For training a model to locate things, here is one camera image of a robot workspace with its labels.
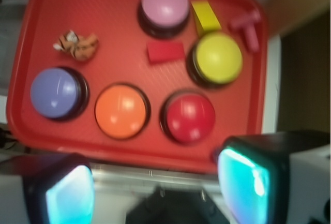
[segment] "pink button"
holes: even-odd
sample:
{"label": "pink button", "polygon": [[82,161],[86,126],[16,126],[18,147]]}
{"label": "pink button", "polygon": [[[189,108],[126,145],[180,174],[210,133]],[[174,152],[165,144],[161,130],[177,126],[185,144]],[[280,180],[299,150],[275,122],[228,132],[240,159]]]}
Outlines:
{"label": "pink button", "polygon": [[206,97],[197,93],[182,93],[170,99],[166,122],[171,135],[178,142],[196,143],[212,131],[215,110]]}
{"label": "pink button", "polygon": [[181,24],[189,13],[188,0],[141,0],[141,4],[146,17],[163,28]]}

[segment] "round button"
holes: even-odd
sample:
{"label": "round button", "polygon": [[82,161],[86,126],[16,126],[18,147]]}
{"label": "round button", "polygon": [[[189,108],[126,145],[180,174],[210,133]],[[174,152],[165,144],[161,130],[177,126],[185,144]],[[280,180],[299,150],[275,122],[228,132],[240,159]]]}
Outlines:
{"label": "round button", "polygon": [[165,103],[164,114],[166,130],[182,144],[201,141],[210,134],[215,124],[213,105],[197,93],[180,93],[170,97]]}
{"label": "round button", "polygon": [[48,118],[66,116],[79,99],[75,78],[61,68],[41,72],[32,83],[30,95],[37,112]]}
{"label": "round button", "polygon": [[188,0],[141,0],[146,17],[156,26],[171,28],[180,25],[188,16]]}
{"label": "round button", "polygon": [[138,88],[116,84],[99,96],[95,116],[101,130],[115,139],[136,135],[149,118],[149,102]]}
{"label": "round button", "polygon": [[216,84],[234,81],[243,67],[238,44],[223,33],[204,36],[197,45],[195,56],[197,68],[202,76]]}

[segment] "cyan light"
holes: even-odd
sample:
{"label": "cyan light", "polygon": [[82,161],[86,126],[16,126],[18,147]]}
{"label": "cyan light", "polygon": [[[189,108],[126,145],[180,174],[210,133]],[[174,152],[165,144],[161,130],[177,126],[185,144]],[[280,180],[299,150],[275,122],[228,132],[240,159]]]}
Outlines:
{"label": "cyan light", "polygon": [[77,166],[46,191],[50,224],[90,223],[94,199],[94,182],[90,169]]}
{"label": "cyan light", "polygon": [[239,223],[267,223],[267,169],[228,147],[219,155],[218,177],[224,200]]}

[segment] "red tray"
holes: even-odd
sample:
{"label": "red tray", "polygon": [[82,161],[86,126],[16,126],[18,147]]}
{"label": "red tray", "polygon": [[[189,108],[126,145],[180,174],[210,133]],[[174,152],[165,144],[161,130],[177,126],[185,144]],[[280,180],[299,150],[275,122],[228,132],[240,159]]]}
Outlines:
{"label": "red tray", "polygon": [[[266,69],[266,21],[254,0],[208,0],[222,31],[232,35],[243,54],[243,70],[232,84],[219,90],[196,86],[185,69],[185,61],[150,65],[146,42],[153,40],[137,22],[140,0],[30,0],[24,16],[12,71],[7,103],[9,127],[27,146],[78,152],[91,158],[169,170],[216,173],[213,150],[231,135],[260,133],[263,115]],[[260,51],[251,54],[243,37],[232,33],[233,17],[256,9],[262,21],[255,25]],[[186,53],[197,41],[192,11],[185,30],[174,40],[182,41]],[[58,36],[72,29],[78,34],[98,35],[100,46],[88,63],[78,63],[53,49]],[[91,97],[86,110],[77,118],[55,122],[39,115],[30,100],[30,88],[42,70],[67,66],[87,79]],[[117,141],[98,127],[94,107],[99,93],[114,82],[137,85],[152,105],[151,119],[138,136]],[[216,111],[216,127],[195,146],[172,142],[162,132],[159,111],[165,99],[182,88],[205,94]]]}

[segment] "orange button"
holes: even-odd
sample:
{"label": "orange button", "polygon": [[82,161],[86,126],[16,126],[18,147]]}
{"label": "orange button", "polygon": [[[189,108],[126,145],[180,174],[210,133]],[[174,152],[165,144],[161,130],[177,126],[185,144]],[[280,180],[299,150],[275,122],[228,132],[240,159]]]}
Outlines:
{"label": "orange button", "polygon": [[147,98],[129,85],[112,85],[99,96],[95,116],[102,131],[116,139],[136,135],[148,121]]}

